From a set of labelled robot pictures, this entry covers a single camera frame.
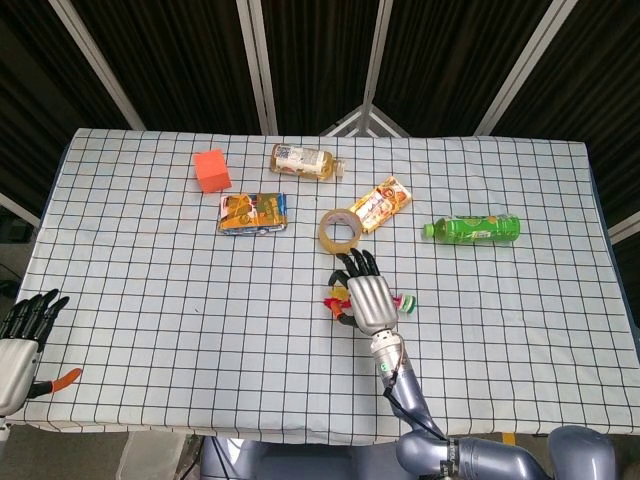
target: white tablecloth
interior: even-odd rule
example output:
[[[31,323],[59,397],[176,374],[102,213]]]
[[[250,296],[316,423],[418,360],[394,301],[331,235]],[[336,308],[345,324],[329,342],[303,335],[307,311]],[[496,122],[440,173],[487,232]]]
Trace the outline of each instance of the white tablecloth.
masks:
[[[280,176],[274,143],[329,150],[341,182]],[[221,148],[233,187],[284,192],[287,230],[216,234],[192,153]],[[323,306],[336,260],[329,209],[389,175],[413,202],[368,236],[392,288],[419,307],[399,332],[449,434],[640,430],[640,371],[584,145],[509,138],[246,137],[79,130],[21,297],[71,297],[38,379],[80,381],[14,420],[68,431],[170,428],[367,444],[405,431],[380,396],[369,340]],[[434,245],[446,215],[519,215],[511,246]]]

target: yellow snack package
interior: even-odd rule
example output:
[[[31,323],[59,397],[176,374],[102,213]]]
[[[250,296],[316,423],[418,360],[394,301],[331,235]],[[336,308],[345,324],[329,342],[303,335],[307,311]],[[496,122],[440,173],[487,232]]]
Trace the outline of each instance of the yellow snack package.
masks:
[[[395,177],[389,177],[358,200],[349,210],[362,221],[362,231],[371,233],[411,201],[411,193]]]

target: floor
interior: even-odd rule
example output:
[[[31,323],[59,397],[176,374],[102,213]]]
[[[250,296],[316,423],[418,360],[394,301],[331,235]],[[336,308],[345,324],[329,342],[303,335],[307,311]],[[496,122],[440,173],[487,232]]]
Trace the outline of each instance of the floor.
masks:
[[[33,242],[22,245],[0,244],[0,264],[22,276],[27,269],[32,249]],[[0,267],[0,280],[11,278],[14,278],[13,274]],[[6,315],[12,305],[12,300],[0,296],[0,318]],[[14,426],[0,468],[0,480],[113,480],[116,478],[127,437],[126,433],[62,434],[28,426]],[[500,439],[499,435],[486,437]],[[640,461],[640,436],[615,435],[612,440],[621,471]],[[550,471],[546,438],[518,435],[517,443],[528,449],[547,472]]]

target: dark curtain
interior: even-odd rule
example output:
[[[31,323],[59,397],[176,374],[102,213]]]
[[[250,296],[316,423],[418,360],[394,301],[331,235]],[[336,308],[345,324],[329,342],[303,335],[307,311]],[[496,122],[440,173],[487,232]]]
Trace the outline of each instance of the dark curtain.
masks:
[[[278,132],[318,135],[362,104],[378,2],[262,0]]]
[[[618,262],[620,276],[627,291],[627,300],[631,307],[631,313],[640,327],[640,233],[636,233],[613,246],[613,252]]]
[[[640,210],[640,2],[578,2],[493,133],[585,142],[608,226]]]
[[[260,133],[234,0],[73,0],[148,130]]]
[[[396,0],[374,104],[410,135],[472,135],[549,1]]]
[[[49,2],[0,11],[0,191],[40,215],[74,132],[128,124]]]

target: snack package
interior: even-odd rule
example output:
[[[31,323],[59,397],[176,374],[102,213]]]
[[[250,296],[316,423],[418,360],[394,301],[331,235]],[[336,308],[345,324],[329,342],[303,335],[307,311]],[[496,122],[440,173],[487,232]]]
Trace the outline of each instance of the snack package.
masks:
[[[241,193],[220,197],[218,231],[224,235],[264,234],[287,226],[284,193]]]
[[[362,231],[373,232],[411,201],[411,193],[389,177],[358,200],[349,210],[360,217]]]

